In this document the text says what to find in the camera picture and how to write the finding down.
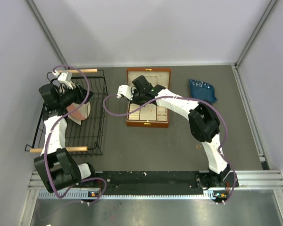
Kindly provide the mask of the brown jewelry box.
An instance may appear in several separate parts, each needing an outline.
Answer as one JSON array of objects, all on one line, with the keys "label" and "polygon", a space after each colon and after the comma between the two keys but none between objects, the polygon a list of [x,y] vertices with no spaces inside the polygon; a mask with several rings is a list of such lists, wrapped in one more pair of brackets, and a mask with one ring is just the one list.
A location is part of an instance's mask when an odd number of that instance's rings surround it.
[{"label": "brown jewelry box", "polygon": [[[127,83],[133,86],[132,81],[138,76],[143,75],[152,86],[162,85],[166,88],[170,86],[170,68],[147,68],[130,67],[127,68]],[[148,128],[168,128],[169,111],[168,109],[154,104],[148,104],[142,109],[126,117],[128,127],[148,127]]]}]

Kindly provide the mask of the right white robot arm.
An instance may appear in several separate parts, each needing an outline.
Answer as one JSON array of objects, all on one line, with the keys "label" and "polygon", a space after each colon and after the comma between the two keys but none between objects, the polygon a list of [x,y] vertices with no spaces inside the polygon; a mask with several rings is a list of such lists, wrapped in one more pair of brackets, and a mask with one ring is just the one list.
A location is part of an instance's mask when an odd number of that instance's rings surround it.
[{"label": "right white robot arm", "polygon": [[231,166],[225,159],[220,141],[220,120],[210,104],[191,100],[171,92],[162,85],[153,86],[145,76],[133,80],[131,102],[143,105],[152,101],[156,106],[164,107],[187,119],[192,136],[202,143],[208,158],[209,176],[197,179],[199,187],[222,186],[228,180]]}]

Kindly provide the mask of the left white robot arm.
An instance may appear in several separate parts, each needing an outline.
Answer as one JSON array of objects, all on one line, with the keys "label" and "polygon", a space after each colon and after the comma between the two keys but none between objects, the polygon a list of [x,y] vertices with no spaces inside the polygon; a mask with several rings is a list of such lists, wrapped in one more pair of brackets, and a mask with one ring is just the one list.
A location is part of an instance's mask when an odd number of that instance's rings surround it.
[{"label": "left white robot arm", "polygon": [[81,181],[86,186],[94,186],[98,176],[89,163],[78,165],[66,149],[67,117],[71,104],[86,104],[94,95],[79,84],[73,89],[60,92],[58,86],[50,83],[39,88],[44,100],[42,119],[45,125],[45,140],[41,155],[34,159],[44,186],[49,193],[74,186]]}]

